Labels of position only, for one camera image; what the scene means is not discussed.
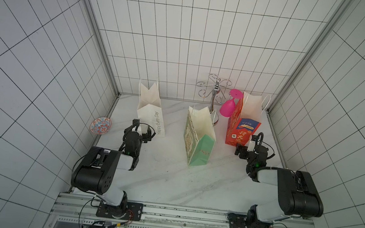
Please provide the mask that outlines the green Fresh paper bag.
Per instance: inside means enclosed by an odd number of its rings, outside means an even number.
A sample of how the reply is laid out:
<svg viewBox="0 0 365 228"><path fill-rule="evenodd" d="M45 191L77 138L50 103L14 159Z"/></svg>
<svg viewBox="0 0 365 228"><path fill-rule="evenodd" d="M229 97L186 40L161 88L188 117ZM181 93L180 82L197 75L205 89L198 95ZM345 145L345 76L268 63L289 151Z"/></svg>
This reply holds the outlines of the green Fresh paper bag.
<svg viewBox="0 0 365 228"><path fill-rule="evenodd" d="M189 107L184 132L187 164L191 166L206 165L216 142L213 119L208 107L197 110Z"/></svg>

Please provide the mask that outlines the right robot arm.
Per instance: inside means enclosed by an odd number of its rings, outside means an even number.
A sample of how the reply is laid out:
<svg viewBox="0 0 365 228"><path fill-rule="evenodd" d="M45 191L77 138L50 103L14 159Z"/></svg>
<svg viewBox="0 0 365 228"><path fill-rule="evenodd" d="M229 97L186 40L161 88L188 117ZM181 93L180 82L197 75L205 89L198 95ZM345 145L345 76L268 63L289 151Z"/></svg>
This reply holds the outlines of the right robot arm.
<svg viewBox="0 0 365 228"><path fill-rule="evenodd" d="M273 228L288 218L318 218L323 215L323 202L310 173L286 168L268 167L268 148L264 135L252 136L249 143L237 144L235 155L247 161L246 172L252 181L277 188L277 197L268 203L252 205L247 213L229 213L230 228Z"/></svg>

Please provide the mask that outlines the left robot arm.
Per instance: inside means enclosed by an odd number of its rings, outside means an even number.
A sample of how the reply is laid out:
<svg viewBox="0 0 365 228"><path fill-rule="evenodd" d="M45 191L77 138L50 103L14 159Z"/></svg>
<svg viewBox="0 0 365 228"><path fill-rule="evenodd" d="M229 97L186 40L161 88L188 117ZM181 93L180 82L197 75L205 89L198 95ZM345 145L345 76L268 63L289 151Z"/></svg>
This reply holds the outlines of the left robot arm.
<svg viewBox="0 0 365 228"><path fill-rule="evenodd" d="M134 170L142 145L150 142L155 135L152 126L134 119L133 124L124 130L118 150L93 146L76 162L71 176L72 187L94 194L109 214L124 216L129 211L127 194L113 185L116 170Z"/></svg>

